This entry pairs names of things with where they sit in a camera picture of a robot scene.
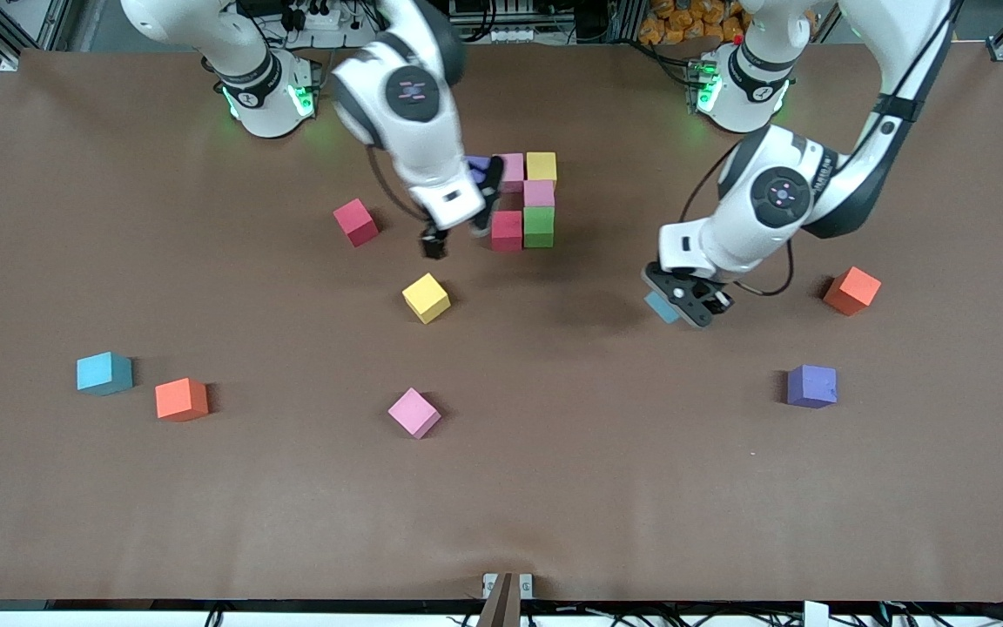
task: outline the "red cube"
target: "red cube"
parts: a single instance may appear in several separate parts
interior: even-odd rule
[[[339,228],[355,248],[378,237],[378,226],[374,225],[373,216],[358,199],[345,204],[334,211],[335,221]]]
[[[517,253],[522,249],[525,230],[522,212],[496,211],[490,219],[490,249],[497,253]]]

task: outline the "table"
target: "table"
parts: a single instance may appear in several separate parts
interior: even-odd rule
[[[811,47],[777,121],[845,150],[876,76]],[[636,51],[471,50],[466,150],[558,151],[558,242],[460,230],[441,262],[330,102],[259,140],[212,82],[196,55],[29,51],[0,78],[0,598],[458,598],[506,569],[545,598],[1003,598],[1003,63],[980,44],[865,229],[800,235],[792,289],[701,333],[638,275],[736,138]],[[331,216],[355,196],[383,229],[358,250]],[[816,298],[849,266],[884,281],[854,318]],[[454,305],[422,326],[400,290],[429,271]],[[103,350],[138,386],[76,393]],[[780,402],[804,362],[839,369],[839,405]],[[185,376],[215,415],[156,420]],[[445,415],[419,441],[385,414],[409,386]]]

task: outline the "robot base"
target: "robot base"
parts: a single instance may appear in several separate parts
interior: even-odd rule
[[[752,102],[728,76],[722,76],[724,69],[729,66],[729,55],[732,55],[735,49],[733,43],[725,43],[702,56],[702,63],[714,63],[714,67],[719,70],[714,75],[713,83],[698,91],[692,90],[689,98],[696,110],[708,115],[722,128],[735,132],[749,132],[764,126],[772,118],[772,114],[780,109],[784,91],[788,90],[788,82],[784,82],[782,87],[776,89],[769,99]]]
[[[320,77],[314,76],[311,61],[285,50],[274,50],[274,56],[281,61],[283,77],[261,107],[249,108],[228,96],[231,115],[258,137],[287,135],[300,122],[315,116],[315,99],[319,94],[314,86],[320,83]]]

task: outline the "stack of cubes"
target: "stack of cubes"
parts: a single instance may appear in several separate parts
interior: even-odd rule
[[[498,211],[490,226],[490,248],[518,251],[552,248],[557,221],[557,154],[512,153],[505,160],[503,195],[521,195],[522,211]],[[503,207],[513,206],[501,202]]]

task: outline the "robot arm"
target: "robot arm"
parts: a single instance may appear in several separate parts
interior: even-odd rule
[[[803,15],[816,0],[744,0],[753,16],[740,44],[724,43],[702,56],[711,66],[707,86],[692,88],[691,101],[714,123],[735,132],[756,130],[779,109],[788,75],[811,40]]]
[[[944,16],[951,0],[916,4],[840,3],[881,66],[881,95],[855,153],[839,155],[776,126],[753,131],[725,161],[714,214],[661,227],[660,261],[650,263],[643,277],[692,325],[705,327],[713,314],[727,310],[732,300],[722,288],[755,269],[796,230],[833,238],[867,220],[950,47],[952,24]]]
[[[231,112],[259,137],[279,137],[315,112],[312,66],[270,50],[250,17],[224,11],[231,0],[122,0],[134,28],[159,43],[199,50],[223,82]]]
[[[429,239],[473,219],[476,235],[489,227],[501,160],[491,160],[478,187],[466,167],[458,111],[450,86],[458,82],[465,51],[442,13],[423,0],[383,0],[391,27],[343,61],[332,74],[335,110],[367,146],[389,151],[409,195],[429,215]]]

